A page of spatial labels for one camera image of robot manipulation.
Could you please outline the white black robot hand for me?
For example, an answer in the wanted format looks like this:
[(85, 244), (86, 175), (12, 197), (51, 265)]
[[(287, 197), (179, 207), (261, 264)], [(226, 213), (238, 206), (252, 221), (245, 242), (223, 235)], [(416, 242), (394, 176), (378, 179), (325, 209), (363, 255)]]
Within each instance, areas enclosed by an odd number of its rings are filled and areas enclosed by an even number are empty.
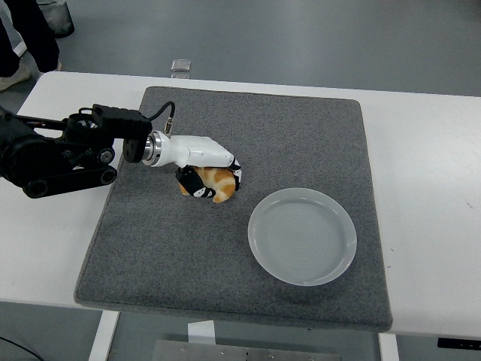
[(211, 198), (222, 203), (233, 196), (241, 182), (241, 166), (232, 153), (209, 137), (160, 135), (153, 165), (174, 163), (176, 179), (185, 196)]

